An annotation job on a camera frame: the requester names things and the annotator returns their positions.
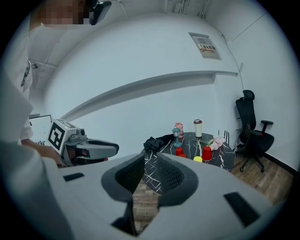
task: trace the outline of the black cloth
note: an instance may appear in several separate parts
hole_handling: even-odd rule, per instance
[[[163,146],[165,146],[170,140],[174,139],[173,134],[165,135],[162,137],[153,138],[150,137],[145,143],[144,148],[146,151],[152,150],[153,153],[157,153]]]

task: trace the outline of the yellow cup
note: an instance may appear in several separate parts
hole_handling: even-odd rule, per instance
[[[194,161],[201,163],[202,162],[202,157],[196,156],[196,157],[194,157]]]

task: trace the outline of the red cup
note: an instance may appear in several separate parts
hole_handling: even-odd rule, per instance
[[[211,159],[212,159],[211,148],[206,146],[203,149],[202,160],[210,161]]]
[[[175,155],[179,156],[180,154],[183,154],[183,149],[182,148],[176,148]]]

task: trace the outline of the headset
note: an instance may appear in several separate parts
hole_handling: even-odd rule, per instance
[[[110,1],[99,2],[98,0],[86,0],[86,4],[89,7],[90,24],[96,25],[104,19],[109,8],[112,5]]]

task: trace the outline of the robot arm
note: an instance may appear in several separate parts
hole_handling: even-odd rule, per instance
[[[47,142],[68,166],[103,162],[116,155],[119,146],[112,142],[87,138],[83,128],[63,119],[54,119]]]

